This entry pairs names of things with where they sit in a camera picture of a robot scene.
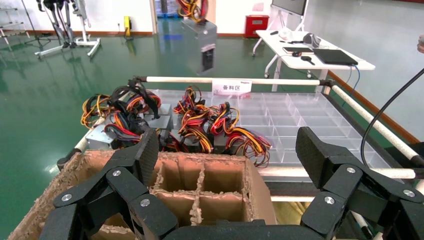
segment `monitor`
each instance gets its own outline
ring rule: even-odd
[[[289,13],[303,16],[308,0],[272,0],[272,6],[283,9]]]

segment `metal screw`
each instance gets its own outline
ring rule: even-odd
[[[324,201],[325,201],[326,203],[328,203],[328,204],[334,204],[334,199],[333,199],[332,197],[330,197],[330,196],[326,196],[326,197],[324,198]]]
[[[356,173],[356,172],[357,172],[355,169],[353,169],[353,168],[351,168],[351,167],[348,167],[348,168],[347,168],[347,171],[348,171],[349,173],[351,173],[351,174],[354,174],[354,173]]]
[[[72,194],[66,194],[66,195],[63,195],[62,201],[63,202],[66,202],[66,201],[68,201],[71,198],[72,198]]]
[[[411,197],[411,198],[415,197],[415,193],[413,191],[406,189],[406,190],[403,190],[403,193],[408,197]]]
[[[143,199],[143,200],[141,200],[141,202],[140,202],[140,205],[141,205],[142,207],[147,207],[149,204],[150,204],[150,200],[149,200],[149,199]]]
[[[121,171],[119,171],[119,170],[116,170],[116,171],[114,171],[113,173],[112,173],[112,175],[113,176],[119,176],[119,175],[121,175]]]

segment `white label sign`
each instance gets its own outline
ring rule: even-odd
[[[214,78],[212,92],[216,95],[242,95],[252,91],[251,80]]]

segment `white table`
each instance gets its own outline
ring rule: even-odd
[[[275,62],[275,60],[278,59],[275,71],[274,71],[274,79],[280,78],[280,69],[281,69],[281,63],[284,62],[289,68],[292,69],[308,69],[308,70],[321,70],[321,73],[319,75],[320,80],[324,80],[327,77],[327,73],[329,70],[350,70],[351,66],[348,65],[334,65],[334,64],[325,64],[323,63],[316,55],[314,54],[304,54],[304,56],[309,56],[312,60],[312,62],[315,65],[312,65],[308,61],[302,60],[300,57],[294,57],[291,54],[284,51],[283,48],[293,48],[293,47],[307,47],[307,45],[303,43],[297,43],[297,44],[290,44],[290,43],[284,43],[280,41],[284,41],[280,34],[271,35],[271,33],[274,32],[274,30],[257,30],[256,33],[261,37],[261,39],[274,51],[275,56],[272,58],[272,60],[269,62],[268,66],[266,66],[265,69],[265,77],[268,77],[268,70],[271,67],[271,65]],[[304,36],[308,34],[307,31],[292,31],[292,37],[288,39],[288,42],[291,41],[302,41]],[[351,58],[356,60],[358,62],[357,68],[362,70],[374,70],[376,69],[376,66],[372,65],[371,63],[365,61],[364,59],[361,59],[350,52],[347,52],[336,45],[324,40],[321,38],[320,43],[320,49],[334,49],[334,50],[342,50],[347,55],[349,55]],[[277,91],[277,85],[272,86],[272,91]]]

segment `orange wall trim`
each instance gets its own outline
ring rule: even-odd
[[[244,37],[244,33],[218,33],[218,37]]]
[[[54,30],[28,30],[28,33],[33,35],[34,33],[37,34],[53,34],[56,35],[56,32]],[[74,31],[73,32],[76,37],[78,37],[78,35],[83,34],[82,31]],[[123,31],[87,31],[88,34],[90,35],[96,35],[96,36],[108,36],[108,35],[119,35],[119,36],[124,36],[124,32]],[[152,35],[153,33],[151,31],[132,31],[131,32],[132,35]]]
[[[337,76],[334,72],[328,71],[328,75],[332,77],[338,84],[341,85],[342,88],[344,88],[346,91],[351,93],[353,91],[353,88],[345,83],[339,76]],[[372,104],[370,101],[368,101],[364,96],[359,94],[357,91],[353,92],[353,97],[359,100],[365,107],[367,107],[373,114],[377,114],[379,112],[379,108],[376,107],[374,104]],[[387,116],[385,113],[383,113],[380,117],[390,128],[392,128],[395,132],[397,132],[400,136],[405,138],[410,144],[416,144],[419,143],[420,140],[413,136],[411,133],[406,131],[402,126],[397,124],[393,119],[391,119],[389,116]]]

